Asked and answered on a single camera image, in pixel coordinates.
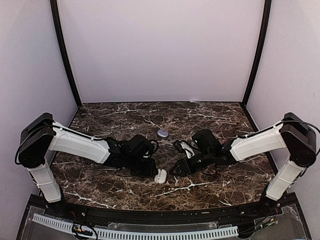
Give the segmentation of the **white earbud charging case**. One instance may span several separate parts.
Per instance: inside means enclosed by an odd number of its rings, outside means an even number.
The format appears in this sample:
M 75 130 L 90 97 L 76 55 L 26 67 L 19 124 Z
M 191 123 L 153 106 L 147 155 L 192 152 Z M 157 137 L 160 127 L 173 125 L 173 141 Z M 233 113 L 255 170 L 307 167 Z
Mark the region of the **white earbud charging case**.
M 167 171 L 165 169 L 158 169 L 158 174 L 154 177 L 157 184 L 164 184 L 167 179 Z

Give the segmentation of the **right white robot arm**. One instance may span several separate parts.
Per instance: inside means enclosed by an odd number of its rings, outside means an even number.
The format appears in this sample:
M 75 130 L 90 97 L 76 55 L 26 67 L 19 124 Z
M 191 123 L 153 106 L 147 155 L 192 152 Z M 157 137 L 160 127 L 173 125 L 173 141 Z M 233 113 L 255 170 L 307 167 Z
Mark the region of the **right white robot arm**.
M 255 205 L 255 213 L 266 217 L 275 208 L 284 192 L 312 166 L 320 150 L 317 148 L 317 134 L 320 130 L 311 123 L 302 121 L 294 113 L 288 112 L 283 119 L 263 130 L 238 136 L 220 143 L 211 130 L 197 131 L 191 139 L 197 153 L 186 141 L 175 141 L 174 147 L 186 152 L 186 157 L 178 160 L 169 170 L 170 175 L 186 177 L 209 165 L 235 165 L 249 157 L 277 149 L 289 152 L 285 164 L 265 189 L 264 199 Z

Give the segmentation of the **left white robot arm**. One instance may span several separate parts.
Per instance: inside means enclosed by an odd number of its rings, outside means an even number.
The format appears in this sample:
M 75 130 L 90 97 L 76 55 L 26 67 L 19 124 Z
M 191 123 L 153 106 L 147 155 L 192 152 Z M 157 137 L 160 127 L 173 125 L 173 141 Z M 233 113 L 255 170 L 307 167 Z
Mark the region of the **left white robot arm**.
M 51 210 L 60 218 L 71 213 L 60 186 L 46 162 L 47 151 L 63 152 L 116 169 L 128 169 L 139 177 L 154 177 L 158 169 L 153 154 L 158 149 L 154 140 L 137 134 L 130 140 L 98 138 L 69 129 L 45 112 L 29 124 L 20 135 L 15 153 L 16 165 L 25 167 L 42 191 Z

